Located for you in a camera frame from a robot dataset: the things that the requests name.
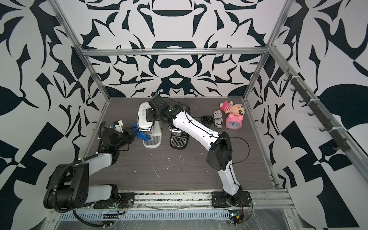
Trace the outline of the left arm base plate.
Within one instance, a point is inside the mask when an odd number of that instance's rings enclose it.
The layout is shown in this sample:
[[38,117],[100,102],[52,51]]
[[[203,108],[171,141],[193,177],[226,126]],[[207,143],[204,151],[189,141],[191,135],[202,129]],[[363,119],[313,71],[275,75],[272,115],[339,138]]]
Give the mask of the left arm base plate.
[[125,192],[118,195],[112,195],[108,200],[98,201],[94,204],[94,209],[115,208],[125,209],[131,207],[135,202],[136,193]]

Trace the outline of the white coffee machine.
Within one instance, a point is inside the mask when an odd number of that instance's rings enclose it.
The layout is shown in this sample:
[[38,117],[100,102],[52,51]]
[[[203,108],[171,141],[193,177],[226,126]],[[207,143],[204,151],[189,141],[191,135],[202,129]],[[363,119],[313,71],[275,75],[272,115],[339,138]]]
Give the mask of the white coffee machine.
[[143,141],[148,149],[158,148],[162,142],[162,128],[159,121],[148,122],[145,110],[150,108],[148,102],[142,103],[138,110],[137,128],[145,135],[150,135],[150,140]]

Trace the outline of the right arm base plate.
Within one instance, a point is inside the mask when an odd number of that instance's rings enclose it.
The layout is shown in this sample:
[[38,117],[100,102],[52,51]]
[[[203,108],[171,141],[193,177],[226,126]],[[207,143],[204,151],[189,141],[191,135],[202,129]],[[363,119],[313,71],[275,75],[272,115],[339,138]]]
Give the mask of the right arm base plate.
[[252,200],[250,194],[242,191],[238,192],[234,196],[231,196],[224,191],[212,192],[212,207],[216,209],[231,208],[231,207],[250,207]]

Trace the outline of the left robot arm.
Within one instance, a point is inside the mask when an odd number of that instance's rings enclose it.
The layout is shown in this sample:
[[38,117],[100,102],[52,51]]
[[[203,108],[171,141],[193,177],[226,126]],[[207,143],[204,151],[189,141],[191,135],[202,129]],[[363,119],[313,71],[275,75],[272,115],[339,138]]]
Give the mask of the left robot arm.
[[137,132],[132,127],[106,128],[98,133],[99,145],[95,154],[54,170],[43,199],[46,209],[66,213],[74,209],[97,205],[105,208],[119,200],[117,185],[90,185],[89,178],[96,172],[115,164],[123,146],[129,146]]

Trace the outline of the black coffee machine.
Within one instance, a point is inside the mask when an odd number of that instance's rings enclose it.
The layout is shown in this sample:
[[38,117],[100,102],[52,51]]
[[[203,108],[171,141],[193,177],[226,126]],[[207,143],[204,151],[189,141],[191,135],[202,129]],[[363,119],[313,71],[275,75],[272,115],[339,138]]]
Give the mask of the black coffee machine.
[[188,146],[189,135],[181,129],[178,129],[172,125],[168,125],[171,131],[170,146],[173,149],[183,150]]

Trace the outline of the blue cloth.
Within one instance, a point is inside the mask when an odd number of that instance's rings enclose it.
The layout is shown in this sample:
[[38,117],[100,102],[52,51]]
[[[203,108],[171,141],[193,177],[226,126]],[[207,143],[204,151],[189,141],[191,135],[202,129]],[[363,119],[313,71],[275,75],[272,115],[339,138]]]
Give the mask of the blue cloth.
[[141,131],[138,131],[137,123],[134,123],[130,128],[136,134],[137,139],[141,139],[143,141],[150,140],[150,135],[145,135]]

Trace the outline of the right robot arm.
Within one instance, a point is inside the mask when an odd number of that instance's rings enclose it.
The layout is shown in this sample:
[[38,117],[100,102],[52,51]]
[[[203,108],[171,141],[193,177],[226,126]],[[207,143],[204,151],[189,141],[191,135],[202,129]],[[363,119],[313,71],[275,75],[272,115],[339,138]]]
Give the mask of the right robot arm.
[[225,131],[222,133],[213,131],[192,118],[185,103],[176,102],[174,105],[169,105],[165,98],[152,93],[148,104],[151,111],[146,115],[147,119],[161,121],[180,129],[208,151],[206,161],[217,171],[222,182],[222,191],[213,196],[212,206],[215,208],[249,207],[250,195],[243,190],[233,169],[235,163],[232,161],[233,148],[229,134]]

